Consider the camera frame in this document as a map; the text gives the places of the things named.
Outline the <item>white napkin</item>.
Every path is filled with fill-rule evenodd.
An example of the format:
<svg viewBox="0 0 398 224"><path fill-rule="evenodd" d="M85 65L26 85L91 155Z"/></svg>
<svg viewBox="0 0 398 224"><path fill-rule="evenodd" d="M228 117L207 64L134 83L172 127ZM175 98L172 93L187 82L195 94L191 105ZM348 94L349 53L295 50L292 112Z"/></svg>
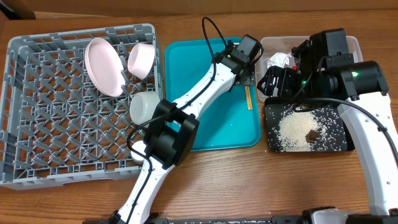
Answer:
<svg viewBox="0 0 398 224"><path fill-rule="evenodd" d="M280 68L292 68L295 65L295 59L292 54L277 52L267 60L267 68L273 66Z"/></svg>

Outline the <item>grey bowl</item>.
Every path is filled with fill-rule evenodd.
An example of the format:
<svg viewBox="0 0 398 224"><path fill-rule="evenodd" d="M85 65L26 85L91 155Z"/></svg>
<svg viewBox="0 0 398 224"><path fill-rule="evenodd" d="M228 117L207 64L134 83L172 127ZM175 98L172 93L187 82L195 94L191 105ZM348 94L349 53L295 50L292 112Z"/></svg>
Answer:
<svg viewBox="0 0 398 224"><path fill-rule="evenodd" d="M136 93L131 100L129 113L134 124L140 125L150 120L160 98L155 91Z"/></svg>

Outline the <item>small white plate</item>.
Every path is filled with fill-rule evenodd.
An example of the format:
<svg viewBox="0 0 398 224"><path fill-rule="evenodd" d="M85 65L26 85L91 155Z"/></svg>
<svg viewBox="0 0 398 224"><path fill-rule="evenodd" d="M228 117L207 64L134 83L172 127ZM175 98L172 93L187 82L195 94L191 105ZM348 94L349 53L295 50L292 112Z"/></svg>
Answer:
<svg viewBox="0 0 398 224"><path fill-rule="evenodd" d="M139 79L145 79L152 69L155 60L155 47L151 44L136 44L127 61L128 71Z"/></svg>

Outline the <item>large white plate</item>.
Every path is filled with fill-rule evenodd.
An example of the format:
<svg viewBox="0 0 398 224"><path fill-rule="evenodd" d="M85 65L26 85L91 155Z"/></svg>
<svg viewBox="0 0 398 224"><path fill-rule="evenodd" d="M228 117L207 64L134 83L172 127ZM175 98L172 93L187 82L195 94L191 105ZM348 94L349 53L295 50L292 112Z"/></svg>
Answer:
<svg viewBox="0 0 398 224"><path fill-rule="evenodd" d="M90 41L85 49L85 66L90 80L102 94L117 97L123 93L124 67L107 40L96 37Z"/></svg>

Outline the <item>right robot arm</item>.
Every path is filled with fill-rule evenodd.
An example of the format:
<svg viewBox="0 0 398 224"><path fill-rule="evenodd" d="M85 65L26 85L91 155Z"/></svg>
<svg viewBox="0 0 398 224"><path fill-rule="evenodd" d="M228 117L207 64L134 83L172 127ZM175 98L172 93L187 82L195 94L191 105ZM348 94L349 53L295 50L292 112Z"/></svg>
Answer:
<svg viewBox="0 0 398 224"><path fill-rule="evenodd" d="M266 103L333 103L352 138L364 171L368 215L344 217L335 208L303 213L309 223L397 223L397 131L388 85L374 61L354 62L343 29L313 34L292 48L296 71L271 67L257 88Z"/></svg>

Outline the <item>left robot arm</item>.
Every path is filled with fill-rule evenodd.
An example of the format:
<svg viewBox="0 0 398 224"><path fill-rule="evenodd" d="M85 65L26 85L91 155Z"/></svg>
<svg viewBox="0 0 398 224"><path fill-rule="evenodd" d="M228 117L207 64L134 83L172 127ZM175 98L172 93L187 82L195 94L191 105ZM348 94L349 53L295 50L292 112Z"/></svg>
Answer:
<svg viewBox="0 0 398 224"><path fill-rule="evenodd" d="M200 117L220 95L251 76L263 52L261 43L250 35L239 44L226 42L222 52L211 54L209 70L194 87L173 102L160 101L152 119L129 133L127 146L142 160L142 168L129 198L111 214L110 223L147 221L166 176L190 153Z"/></svg>

